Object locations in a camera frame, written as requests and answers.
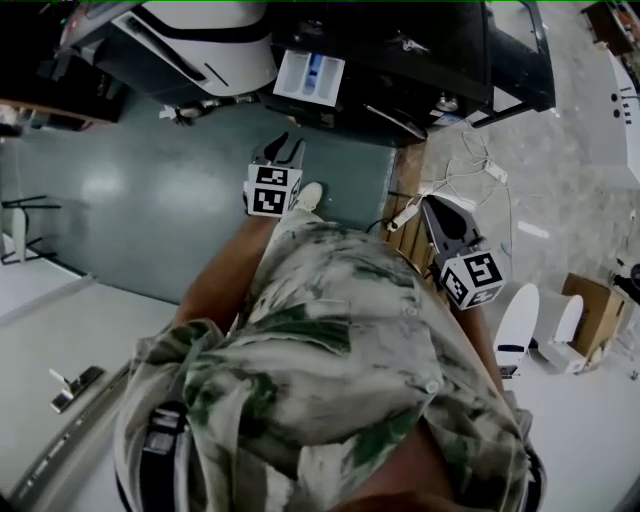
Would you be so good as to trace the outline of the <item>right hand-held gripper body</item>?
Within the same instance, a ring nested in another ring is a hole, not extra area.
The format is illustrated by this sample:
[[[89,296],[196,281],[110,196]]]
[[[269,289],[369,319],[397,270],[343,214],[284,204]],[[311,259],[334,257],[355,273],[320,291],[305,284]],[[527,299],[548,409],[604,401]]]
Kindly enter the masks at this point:
[[[492,302],[505,285],[498,254],[483,236],[434,242],[434,281],[458,310]]]

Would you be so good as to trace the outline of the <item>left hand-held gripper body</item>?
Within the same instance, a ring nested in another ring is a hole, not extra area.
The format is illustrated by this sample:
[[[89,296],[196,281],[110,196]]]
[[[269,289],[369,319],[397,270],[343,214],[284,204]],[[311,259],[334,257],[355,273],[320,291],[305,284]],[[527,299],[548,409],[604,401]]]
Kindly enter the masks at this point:
[[[282,217],[294,206],[302,184],[303,170],[291,168],[290,159],[279,158],[267,163],[263,148],[256,148],[248,165],[244,182],[246,211],[251,216]]]

